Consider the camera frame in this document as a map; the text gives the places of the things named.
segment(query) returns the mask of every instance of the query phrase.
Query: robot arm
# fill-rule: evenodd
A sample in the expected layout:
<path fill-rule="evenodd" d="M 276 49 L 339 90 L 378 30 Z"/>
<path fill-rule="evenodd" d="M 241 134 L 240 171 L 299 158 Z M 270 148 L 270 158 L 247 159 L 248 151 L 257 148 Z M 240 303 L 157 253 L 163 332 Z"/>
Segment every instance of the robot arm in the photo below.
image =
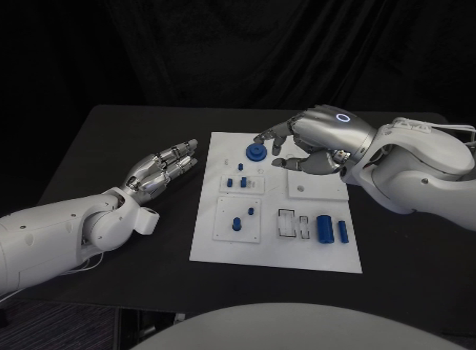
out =
<path fill-rule="evenodd" d="M 149 235 L 159 214 L 141 204 L 195 165 L 196 140 L 146 157 L 124 184 L 101 195 L 17 211 L 0 219 L 0 293 L 26 288 L 117 249 L 133 230 Z"/>
<path fill-rule="evenodd" d="M 374 130 L 349 112 L 316 106 L 258 134 L 279 155 L 287 136 L 309 154 L 273 165 L 325 175 L 339 172 L 391 211 L 424 211 L 476 230 L 476 142 L 465 144 L 433 127 L 476 132 L 466 125 L 433 125 L 397 118 Z"/>

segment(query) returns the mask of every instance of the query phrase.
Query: black backdrop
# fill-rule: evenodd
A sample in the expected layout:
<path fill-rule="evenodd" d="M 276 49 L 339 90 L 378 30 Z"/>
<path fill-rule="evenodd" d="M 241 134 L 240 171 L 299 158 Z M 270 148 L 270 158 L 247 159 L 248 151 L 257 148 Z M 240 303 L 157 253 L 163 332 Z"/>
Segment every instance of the black backdrop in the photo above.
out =
<path fill-rule="evenodd" d="M 2 0 L 0 215 L 97 104 L 323 103 L 476 125 L 476 0 Z"/>

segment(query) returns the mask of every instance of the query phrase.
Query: blue block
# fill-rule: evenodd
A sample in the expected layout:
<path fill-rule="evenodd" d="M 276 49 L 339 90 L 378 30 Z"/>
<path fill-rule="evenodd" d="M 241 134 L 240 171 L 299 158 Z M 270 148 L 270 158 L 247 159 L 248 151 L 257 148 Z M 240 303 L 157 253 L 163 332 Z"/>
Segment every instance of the blue block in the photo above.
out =
<path fill-rule="evenodd" d="M 267 149 L 263 144 L 251 144 L 245 148 L 245 156 L 253 162 L 260 162 L 267 156 Z"/>
<path fill-rule="evenodd" d="M 232 230 L 240 231 L 241 230 L 241 219 L 238 217 L 232 220 Z"/>
<path fill-rule="evenodd" d="M 341 235 L 341 242 L 349 243 L 348 241 L 348 233 L 346 233 L 346 223 L 343 221 L 338 222 L 339 226 L 339 235 Z"/>
<path fill-rule="evenodd" d="M 332 231 L 332 218 L 328 215 L 316 217 L 316 226 L 319 231 L 319 242 L 323 244 L 335 243 L 335 232 Z"/>

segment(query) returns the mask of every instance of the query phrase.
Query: white board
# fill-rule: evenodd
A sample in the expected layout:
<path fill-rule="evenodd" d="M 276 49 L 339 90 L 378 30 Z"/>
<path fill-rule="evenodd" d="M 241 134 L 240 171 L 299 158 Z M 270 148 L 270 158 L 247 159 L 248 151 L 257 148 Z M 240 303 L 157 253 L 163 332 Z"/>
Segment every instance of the white board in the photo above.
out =
<path fill-rule="evenodd" d="M 313 176 L 273 167 L 271 141 L 266 142 L 268 152 L 266 159 L 261 162 L 250 161 L 245 157 L 245 148 L 253 143 L 255 135 L 251 133 L 211 134 L 191 261 L 362 273 L 346 185 L 341 182 L 338 175 Z M 304 158 L 307 155 L 289 139 L 280 156 Z M 263 178 L 264 193 L 245 192 L 245 189 L 225 192 L 224 176 L 235 176 L 240 179 L 244 176 Z M 304 187 L 303 191 L 297 190 L 299 186 Z M 258 236 L 254 236 L 258 242 L 242 240 L 244 237 L 247 237 L 245 240 L 251 237 L 245 231 L 250 226 L 244 220 L 242 231 L 231 229 L 235 213 L 227 215 L 225 212 L 218 211 L 218 202 L 222 198 L 225 198 L 224 201 L 228 198 L 245 198 L 245 201 L 260 200 L 260 210 L 254 214 L 254 220 L 260 220 Z M 234 206 L 240 215 L 244 215 L 248 205 L 247 203 Z M 294 238 L 279 237 L 279 209 L 294 211 L 296 225 L 300 224 L 299 217 L 307 217 L 310 239 L 302 239 L 300 235 Z M 319 215 L 332 217 L 333 244 L 322 244 L 317 241 L 316 217 Z M 343 244 L 339 239 L 339 220 L 346 223 L 348 244 Z M 219 237 L 222 235 L 225 240 L 215 239 L 216 234 Z"/>

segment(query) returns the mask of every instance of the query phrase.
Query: blue cylinder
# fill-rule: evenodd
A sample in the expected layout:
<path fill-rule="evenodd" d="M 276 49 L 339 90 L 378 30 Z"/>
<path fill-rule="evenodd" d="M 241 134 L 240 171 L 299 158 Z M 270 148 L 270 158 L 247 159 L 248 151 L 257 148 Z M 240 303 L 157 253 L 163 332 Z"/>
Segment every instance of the blue cylinder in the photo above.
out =
<path fill-rule="evenodd" d="M 241 219 L 238 217 L 232 220 L 232 230 L 240 231 L 241 230 Z"/>
<path fill-rule="evenodd" d="M 348 241 L 348 232 L 346 232 L 346 223 L 343 221 L 338 222 L 339 226 L 339 235 L 341 235 L 341 242 L 349 243 Z"/>
<path fill-rule="evenodd" d="M 332 230 L 332 218 L 328 215 L 316 217 L 316 227 L 319 231 L 319 242 L 335 243 L 335 232 Z"/>
<path fill-rule="evenodd" d="M 267 156 L 267 149 L 263 144 L 251 144 L 245 148 L 245 156 L 253 162 L 260 162 Z"/>

